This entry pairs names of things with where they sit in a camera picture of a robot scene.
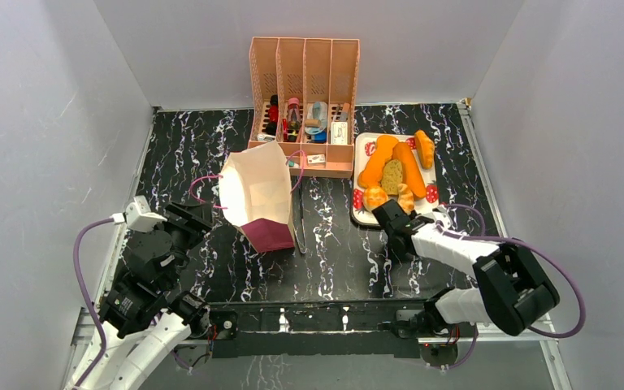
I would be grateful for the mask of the pink and cream paper bag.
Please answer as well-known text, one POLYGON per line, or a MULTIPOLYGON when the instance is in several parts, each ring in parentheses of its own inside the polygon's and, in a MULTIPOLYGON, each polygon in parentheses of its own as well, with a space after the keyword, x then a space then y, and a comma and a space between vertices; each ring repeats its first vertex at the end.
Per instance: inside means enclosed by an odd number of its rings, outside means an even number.
POLYGON ((293 227, 293 195, 305 172, 306 152, 284 154, 275 141, 228 155, 220 173, 198 177, 188 194, 203 200, 194 189, 204 180, 217 180, 223 217, 258 253, 292 249, 296 246, 293 227))

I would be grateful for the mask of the long twisted orange bread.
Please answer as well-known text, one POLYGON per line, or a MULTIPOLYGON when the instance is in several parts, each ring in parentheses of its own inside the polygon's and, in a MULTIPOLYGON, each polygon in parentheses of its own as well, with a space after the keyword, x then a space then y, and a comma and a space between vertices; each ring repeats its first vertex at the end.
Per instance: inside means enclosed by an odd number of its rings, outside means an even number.
POLYGON ((394 136, 381 135, 375 141, 365 145, 366 156, 369 160, 357 179, 361 188, 379 186, 384 166, 392 159, 393 149, 398 143, 399 140, 394 136))

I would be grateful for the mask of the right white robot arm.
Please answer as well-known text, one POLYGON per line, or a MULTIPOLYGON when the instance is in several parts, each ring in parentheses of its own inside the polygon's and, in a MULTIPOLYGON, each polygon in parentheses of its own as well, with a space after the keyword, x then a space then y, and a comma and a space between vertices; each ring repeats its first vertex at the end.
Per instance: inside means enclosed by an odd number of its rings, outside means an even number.
POLYGON ((406 321, 414 329, 446 336, 459 323, 492 323, 517 336, 560 302, 531 250, 501 237, 484 240, 452 231, 444 206, 407 214, 391 199, 372 214, 393 253, 437 260, 475 281, 473 288, 446 288, 427 299, 406 321))

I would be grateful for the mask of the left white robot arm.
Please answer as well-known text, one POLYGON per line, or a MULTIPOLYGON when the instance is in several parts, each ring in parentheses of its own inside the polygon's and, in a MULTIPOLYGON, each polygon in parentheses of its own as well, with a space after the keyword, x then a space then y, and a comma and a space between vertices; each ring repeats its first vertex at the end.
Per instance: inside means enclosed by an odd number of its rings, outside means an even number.
POLYGON ((189 264, 189 251, 212 230, 213 208, 201 201, 172 202, 165 214, 157 214, 137 196, 125 211, 77 234, 73 265, 95 332, 67 389, 138 389, 180 342, 215 334, 210 305, 203 298, 189 291, 168 297, 189 264), (95 302, 82 275, 80 247, 89 231, 110 223, 124 225, 134 235, 125 271, 95 302))

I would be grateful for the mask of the round golden bread roll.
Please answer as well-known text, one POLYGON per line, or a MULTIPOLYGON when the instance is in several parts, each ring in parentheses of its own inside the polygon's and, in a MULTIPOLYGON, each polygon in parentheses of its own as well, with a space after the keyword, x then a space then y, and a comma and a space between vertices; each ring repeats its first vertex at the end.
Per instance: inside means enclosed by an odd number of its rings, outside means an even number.
POLYGON ((378 185, 368 187, 362 194, 362 205, 368 212, 372 212, 388 200, 388 194, 378 185))

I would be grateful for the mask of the orange baguette bread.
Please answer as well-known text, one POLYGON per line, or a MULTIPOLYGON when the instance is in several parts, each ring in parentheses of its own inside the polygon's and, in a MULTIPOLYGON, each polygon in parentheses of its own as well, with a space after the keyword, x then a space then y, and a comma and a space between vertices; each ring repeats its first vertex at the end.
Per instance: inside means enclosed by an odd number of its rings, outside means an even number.
POLYGON ((400 161, 403 168, 404 183, 417 199, 427 195, 427 186, 424 183, 422 172, 415 158, 414 152, 405 142, 398 142, 392 152, 394 159, 400 161))

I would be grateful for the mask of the small croissant bread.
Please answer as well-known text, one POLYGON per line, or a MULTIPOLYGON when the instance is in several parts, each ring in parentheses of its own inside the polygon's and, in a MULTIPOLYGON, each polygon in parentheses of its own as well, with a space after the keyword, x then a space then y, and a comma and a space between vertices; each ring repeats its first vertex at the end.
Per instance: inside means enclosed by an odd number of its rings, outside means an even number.
POLYGON ((401 209, 410 215, 415 209, 414 194, 407 184, 399 183, 397 185, 397 202, 401 209))
POLYGON ((414 134, 414 141, 422 168, 425 170, 432 169, 435 159, 435 144, 433 140, 423 130, 418 130, 414 134))

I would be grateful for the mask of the brown bread slice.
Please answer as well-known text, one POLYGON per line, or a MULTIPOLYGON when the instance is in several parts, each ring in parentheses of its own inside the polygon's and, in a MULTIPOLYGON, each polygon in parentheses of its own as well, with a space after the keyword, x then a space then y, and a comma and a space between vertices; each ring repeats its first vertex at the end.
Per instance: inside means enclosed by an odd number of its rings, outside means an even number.
POLYGON ((398 185, 402 183, 403 167, 401 161, 398 159, 392 159, 383 167, 380 187, 387 193, 387 195, 396 196, 398 194, 398 185))

